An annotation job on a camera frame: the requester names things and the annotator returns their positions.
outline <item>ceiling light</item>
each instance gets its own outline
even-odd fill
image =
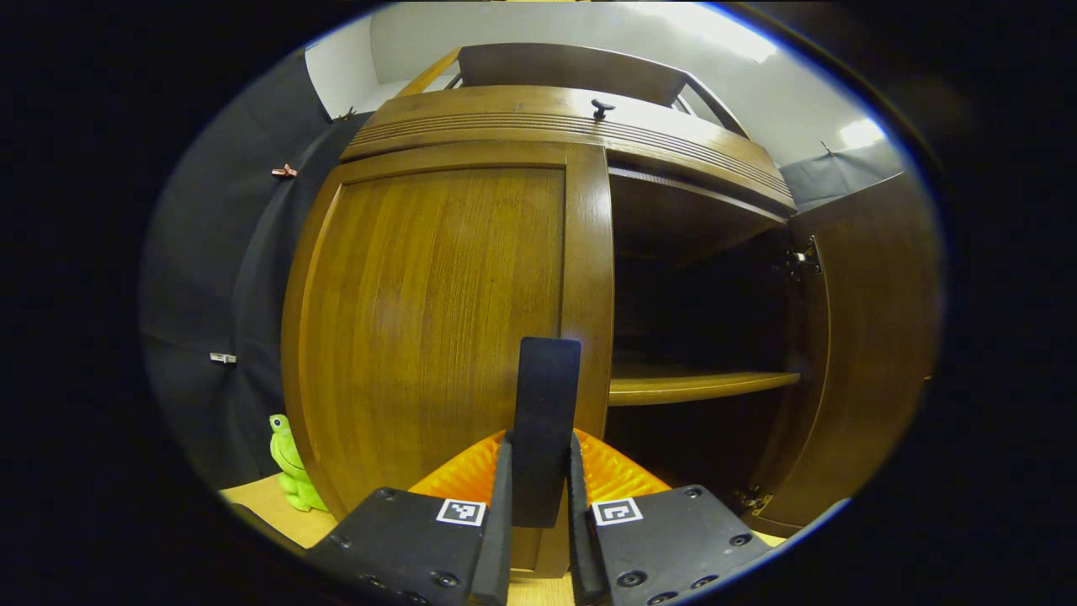
[[[886,138],[882,128],[879,128],[879,125],[869,117],[857,119],[845,126],[838,130],[838,135],[841,135],[841,140],[845,142],[847,147],[863,147]]]
[[[766,38],[747,27],[695,2],[628,2],[633,9],[662,17],[676,27],[713,40],[759,64],[778,52]]]

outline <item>white wall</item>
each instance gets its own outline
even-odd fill
[[[325,111],[333,117],[354,107],[373,111],[366,98],[378,87],[370,53],[372,17],[352,22],[307,46],[307,72]]]
[[[781,47],[756,64],[717,43],[713,36],[685,32],[662,15],[633,9],[632,4],[635,2],[393,4],[376,13],[370,27],[377,81],[391,85],[380,85],[377,96],[369,99],[380,99],[380,104],[456,46],[553,42],[628,53],[693,72],[779,165],[823,153],[820,140],[830,149],[841,149],[838,129],[866,115],[865,108],[839,93],[825,74]],[[701,116],[710,113],[698,100],[693,109]]]

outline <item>cabinet knob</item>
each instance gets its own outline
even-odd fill
[[[605,117],[605,112],[613,111],[617,109],[617,105],[611,105],[610,103],[603,103],[598,99],[591,99],[591,104],[596,107],[595,119],[602,119]]]

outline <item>ceiling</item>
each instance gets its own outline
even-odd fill
[[[551,42],[596,46],[693,72],[782,166],[844,146],[838,131],[868,115],[840,84],[780,44],[755,62],[723,45],[705,24],[686,29],[647,2],[401,2],[373,16],[379,83],[410,80],[457,46]],[[698,98],[693,109],[708,114]]]

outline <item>black curtain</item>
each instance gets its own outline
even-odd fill
[[[906,160],[889,141],[824,153],[781,168],[799,212],[873,185],[903,170],[906,170]]]
[[[158,405],[215,489],[278,471],[268,417],[284,412],[280,320],[299,231],[369,114],[331,119],[303,53],[252,82],[194,140],[151,220],[139,329]],[[270,174],[288,163],[294,179]],[[236,364],[210,361],[210,353]]]

